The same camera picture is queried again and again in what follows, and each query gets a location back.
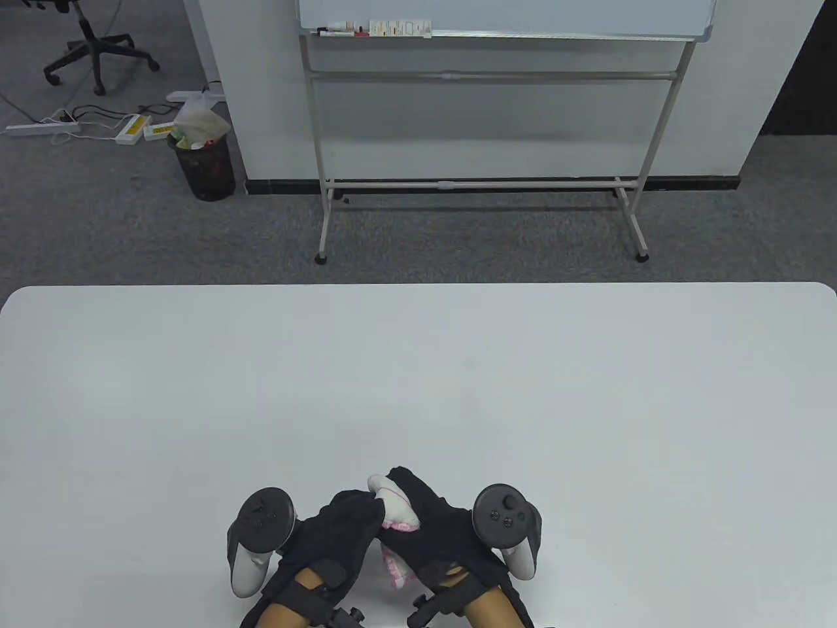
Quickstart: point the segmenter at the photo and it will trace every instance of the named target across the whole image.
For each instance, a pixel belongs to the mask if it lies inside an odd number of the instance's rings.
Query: white wall
[[[738,174],[822,0],[718,0],[654,175]],[[294,0],[200,0],[250,178],[316,178]],[[320,67],[673,69],[675,44],[327,40]],[[336,178],[636,174],[667,84],[326,85]]]
[[[192,35],[195,38],[195,46],[198,48],[198,54],[201,58],[203,73],[207,76],[207,80],[221,80],[206,23],[203,21],[203,12],[199,0],[183,0],[183,6],[186,7],[189,24],[192,26]]]

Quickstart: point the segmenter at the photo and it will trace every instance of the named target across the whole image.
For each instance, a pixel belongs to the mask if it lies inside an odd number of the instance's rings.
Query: whiteboard stand
[[[297,15],[299,15],[299,3],[297,3]],[[315,262],[323,265],[327,261],[326,257],[326,242],[328,240],[328,226],[331,219],[331,204],[334,201],[335,191],[350,191],[353,189],[438,189],[438,190],[468,190],[481,191],[491,188],[514,188],[519,190],[527,189],[602,189],[611,190],[622,209],[622,214],[625,222],[628,225],[630,237],[633,240],[636,249],[636,260],[638,262],[645,262],[649,259],[648,245],[645,242],[645,237],[642,235],[642,229],[639,227],[639,222],[636,217],[636,211],[639,207],[639,201],[642,199],[642,192],[645,187],[645,182],[648,179],[651,166],[654,164],[654,159],[657,155],[657,150],[660,148],[660,142],[665,133],[665,127],[668,124],[671,116],[671,111],[674,108],[677,100],[677,95],[680,92],[680,86],[683,84],[683,77],[689,68],[692,55],[695,52],[695,46],[699,41],[708,39],[708,34],[711,32],[711,25],[706,28],[706,36],[695,37],[660,37],[660,36],[589,36],[582,37],[578,35],[544,35],[542,33],[527,36],[520,33],[487,33],[485,31],[478,31],[473,33],[467,32],[452,32],[434,30],[433,37],[457,37],[457,38],[479,38],[479,39],[612,39],[612,40],[633,40],[633,41],[682,41],[684,42],[683,52],[680,56],[680,62],[674,70],[670,71],[617,71],[617,72],[588,72],[588,71],[552,71],[552,72],[377,72],[377,71],[332,71],[319,70],[311,67],[311,56],[309,52],[310,39],[319,38],[316,29],[304,28],[300,22],[300,54],[302,57],[302,68],[305,71],[306,78],[306,95],[308,100],[308,110],[311,117],[311,132],[314,137],[314,153],[316,154],[317,174],[320,179],[320,195],[322,200],[322,231],[320,234],[320,248],[317,251]],[[363,45],[371,38],[351,38],[357,45]],[[544,85],[556,83],[583,83],[589,81],[669,81],[671,83],[668,95],[665,97],[660,118],[657,121],[654,134],[651,136],[650,144],[645,152],[645,158],[642,162],[642,168],[639,170],[639,176],[636,179],[622,179],[620,177],[613,177],[607,180],[590,179],[590,178],[575,178],[572,180],[557,180],[557,181],[533,181],[533,180],[517,180],[510,181],[507,179],[480,180],[480,181],[379,181],[379,180],[362,180],[362,179],[337,179],[328,172],[326,172],[326,164],[322,156],[322,122],[320,119],[320,108],[317,105],[315,83],[357,83],[357,82],[393,82],[393,83],[482,83],[482,84],[530,84],[530,85]]]

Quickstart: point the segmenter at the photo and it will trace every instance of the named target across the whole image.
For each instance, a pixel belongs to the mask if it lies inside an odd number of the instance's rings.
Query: plastic bag
[[[174,119],[175,128],[186,136],[188,144],[200,144],[221,139],[232,128],[229,122],[212,111],[214,104],[206,94],[189,98]]]

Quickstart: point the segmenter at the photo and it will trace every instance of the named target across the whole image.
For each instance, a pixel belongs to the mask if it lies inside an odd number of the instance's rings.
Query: chair base
[[[85,38],[78,41],[67,42],[67,54],[44,68],[44,76],[46,76],[47,81],[51,85],[61,84],[61,79],[54,74],[55,70],[64,68],[65,66],[70,65],[79,59],[83,59],[84,57],[90,57],[93,64],[93,79],[95,81],[93,93],[99,96],[105,95],[107,90],[102,84],[101,77],[100,56],[102,54],[117,54],[122,57],[145,59],[148,63],[148,69],[151,72],[157,72],[160,69],[160,64],[158,64],[150,54],[144,50],[137,50],[134,47],[134,40],[129,34],[107,35],[105,37],[98,38],[93,34],[93,28],[90,27],[90,22],[88,22],[83,16],[80,17],[79,24],[82,32],[85,34]]]

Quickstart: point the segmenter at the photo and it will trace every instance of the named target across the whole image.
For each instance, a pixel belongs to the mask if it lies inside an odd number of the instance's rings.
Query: white cloth
[[[419,518],[413,512],[410,501],[398,485],[385,476],[370,476],[367,481],[369,491],[383,500],[384,515],[382,528],[391,528],[399,532],[415,532],[419,529]],[[385,545],[381,545],[384,567],[393,579],[393,587],[401,589],[415,578],[413,571]]]

